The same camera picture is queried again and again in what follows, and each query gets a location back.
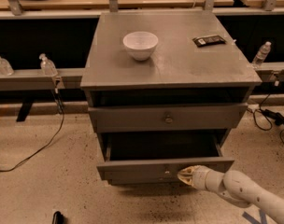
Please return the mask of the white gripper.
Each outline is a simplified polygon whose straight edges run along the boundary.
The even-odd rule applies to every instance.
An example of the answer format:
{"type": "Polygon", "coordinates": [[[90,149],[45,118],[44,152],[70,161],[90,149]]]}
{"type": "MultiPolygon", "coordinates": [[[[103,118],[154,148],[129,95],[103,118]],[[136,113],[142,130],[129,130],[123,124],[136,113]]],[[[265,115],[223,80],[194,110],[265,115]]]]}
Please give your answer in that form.
{"type": "Polygon", "coordinates": [[[177,173],[178,179],[186,185],[192,186],[198,190],[211,191],[210,177],[212,170],[206,166],[189,166],[177,173]]]}

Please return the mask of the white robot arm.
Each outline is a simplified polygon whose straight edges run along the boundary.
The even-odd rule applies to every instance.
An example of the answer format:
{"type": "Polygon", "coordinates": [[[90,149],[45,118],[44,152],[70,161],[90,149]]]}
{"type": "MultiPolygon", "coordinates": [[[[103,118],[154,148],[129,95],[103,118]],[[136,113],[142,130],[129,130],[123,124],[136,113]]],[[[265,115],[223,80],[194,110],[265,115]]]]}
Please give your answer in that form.
{"type": "Polygon", "coordinates": [[[239,171],[222,173],[196,165],[179,171],[177,178],[195,189],[213,192],[235,206],[246,208],[254,204],[277,224],[284,224],[284,199],[239,171]]]}

